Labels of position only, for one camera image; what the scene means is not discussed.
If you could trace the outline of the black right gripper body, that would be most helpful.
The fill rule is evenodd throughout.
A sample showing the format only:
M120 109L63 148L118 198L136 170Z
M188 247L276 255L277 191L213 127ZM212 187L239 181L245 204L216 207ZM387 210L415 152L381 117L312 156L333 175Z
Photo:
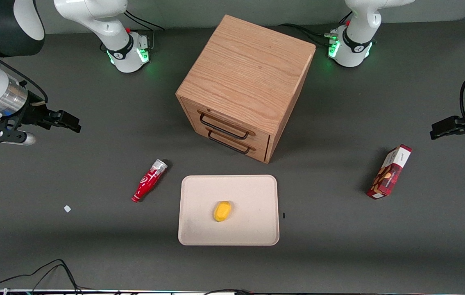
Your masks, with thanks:
M49 110L44 99L32 92L27 93L27 101L19 117L21 125L36 125L44 129L60 126L58 122L60 113Z

